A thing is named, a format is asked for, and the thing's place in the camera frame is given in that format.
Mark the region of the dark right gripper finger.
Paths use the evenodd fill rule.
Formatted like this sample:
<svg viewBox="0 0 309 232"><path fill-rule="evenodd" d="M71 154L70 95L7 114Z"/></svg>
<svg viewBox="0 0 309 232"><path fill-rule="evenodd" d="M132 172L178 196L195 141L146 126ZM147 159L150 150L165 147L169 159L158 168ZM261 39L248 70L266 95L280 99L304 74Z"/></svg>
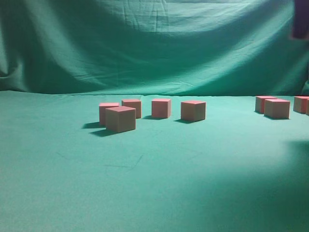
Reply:
<svg viewBox="0 0 309 232"><path fill-rule="evenodd" d="M294 0L292 38L309 39L309 0Z"/></svg>

